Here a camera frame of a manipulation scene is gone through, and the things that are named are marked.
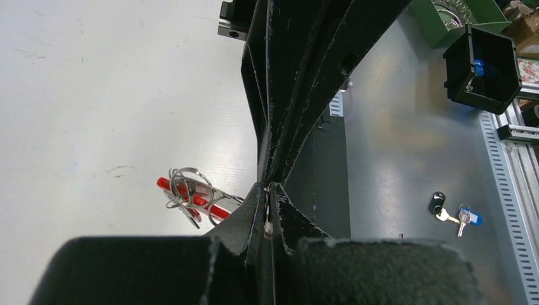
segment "scratch mark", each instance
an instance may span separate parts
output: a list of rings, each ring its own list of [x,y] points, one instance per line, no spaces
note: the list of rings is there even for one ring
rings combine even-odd
[[[35,43],[42,44],[44,46],[54,46],[54,45],[52,45],[50,43],[47,43],[46,41],[44,41],[42,39],[37,38],[36,36],[30,36],[30,40],[35,42]]]
[[[77,21],[79,22],[79,28],[81,29],[81,34],[84,35],[84,23],[79,18],[77,18]]]
[[[110,170],[106,171],[106,173],[112,173],[113,171],[119,170],[120,168],[131,168],[133,170],[136,170],[137,172],[139,171],[138,168],[131,165],[118,165],[117,167],[111,168]]]

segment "green box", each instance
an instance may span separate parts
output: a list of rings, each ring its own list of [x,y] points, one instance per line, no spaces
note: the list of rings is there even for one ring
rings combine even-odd
[[[472,12],[471,20],[474,26],[483,30],[499,33],[508,27],[511,22],[501,13],[500,8],[493,0],[462,0]],[[433,48],[446,48],[451,46],[462,34],[464,27],[447,29],[444,21],[431,0],[414,0],[410,9],[425,33],[426,39]]]

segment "key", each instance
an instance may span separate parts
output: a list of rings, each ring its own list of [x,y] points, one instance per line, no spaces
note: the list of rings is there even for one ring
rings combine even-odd
[[[455,224],[460,224],[460,220],[449,216],[445,208],[442,208],[442,211],[438,214],[436,214],[436,218],[438,218],[441,221],[449,220],[451,222],[454,222]]]
[[[458,237],[462,236],[462,231],[464,227],[470,223],[470,213],[466,210],[460,210],[458,213],[458,218],[460,219],[460,226],[458,227]]]

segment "black container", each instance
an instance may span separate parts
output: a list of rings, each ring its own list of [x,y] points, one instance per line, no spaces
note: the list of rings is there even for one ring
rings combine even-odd
[[[524,119],[524,124],[526,126],[539,126],[539,105],[535,105],[522,111],[522,118]]]
[[[522,88],[513,40],[466,25],[466,32],[444,53],[447,97],[453,102],[502,114]],[[475,73],[481,60],[484,75]]]

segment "blue tag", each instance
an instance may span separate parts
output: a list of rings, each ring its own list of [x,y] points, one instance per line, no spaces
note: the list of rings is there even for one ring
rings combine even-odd
[[[468,211],[470,213],[470,223],[475,226],[480,226],[483,224],[483,217],[477,212],[470,210],[469,207],[462,207],[460,210]]]
[[[474,72],[480,77],[485,75],[485,63],[481,59],[474,60]]]

